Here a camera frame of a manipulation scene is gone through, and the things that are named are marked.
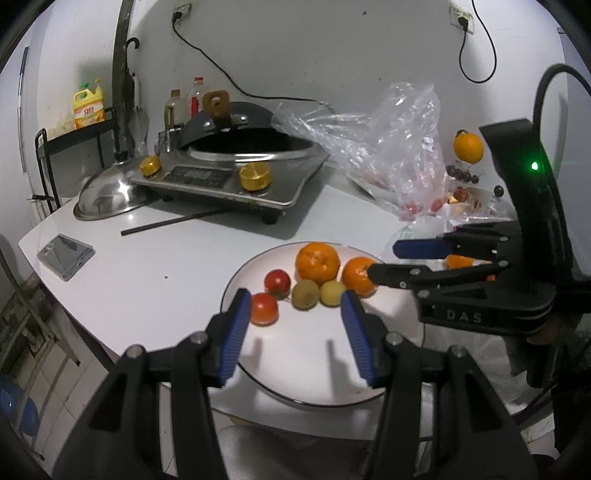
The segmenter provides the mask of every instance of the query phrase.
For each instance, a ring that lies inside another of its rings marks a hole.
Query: white plate
[[[276,268],[289,273],[293,286],[296,255],[307,243],[282,245],[249,260],[226,287],[222,310],[228,309],[239,288],[247,288],[252,294],[265,291],[265,275]],[[339,253],[341,268],[353,257],[375,258],[351,247],[332,245]],[[367,312],[382,317],[389,331],[400,332],[416,345],[421,344],[423,324],[418,321],[409,291],[379,287],[362,301]],[[249,325],[239,363],[263,387],[296,403],[342,407],[383,393],[368,388],[359,376],[340,309],[320,303],[300,312],[289,301],[280,301],[277,323],[268,327]]]

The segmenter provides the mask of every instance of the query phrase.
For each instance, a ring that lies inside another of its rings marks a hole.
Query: kiwi fruit
[[[298,282],[291,292],[291,304],[298,310],[309,310],[318,303],[320,289],[312,280]]]
[[[327,307],[338,307],[345,290],[347,288],[340,281],[330,280],[323,283],[320,287],[320,301]]]

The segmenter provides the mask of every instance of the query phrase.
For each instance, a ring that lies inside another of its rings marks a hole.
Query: yellow bottle
[[[93,93],[88,83],[80,87],[74,95],[74,124],[76,128],[84,128],[105,120],[105,106],[103,103],[103,89],[100,79],[96,79],[96,90]]]

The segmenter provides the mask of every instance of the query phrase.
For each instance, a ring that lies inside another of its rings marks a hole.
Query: metal rack
[[[119,151],[119,127],[117,125],[115,113],[112,108],[106,108],[105,112],[111,113],[111,119],[104,120],[88,127],[79,128],[72,132],[66,133],[65,135],[54,138],[53,140],[47,139],[47,131],[45,128],[41,128],[41,130],[39,130],[35,136],[35,155],[37,156],[37,167],[39,168],[41,185],[43,186],[43,200],[47,202],[47,207],[49,208],[50,213],[53,213],[56,209],[61,207],[60,198],[57,193],[56,180],[53,176],[53,169],[51,168],[51,155],[55,155],[56,153],[62,152],[70,147],[73,147],[74,145],[96,138],[96,147],[99,151],[100,167],[104,169],[105,160],[103,158],[103,148],[102,144],[100,143],[100,136],[103,133],[109,131],[113,131],[113,136],[115,138],[115,151]],[[49,177],[51,194],[53,197],[49,195],[49,191],[47,190],[47,182],[43,172],[43,161],[45,161],[46,164],[47,176]]]

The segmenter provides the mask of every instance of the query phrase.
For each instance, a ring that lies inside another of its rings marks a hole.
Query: smartphone
[[[43,265],[63,281],[70,280],[95,254],[95,249],[61,233],[37,254]]]

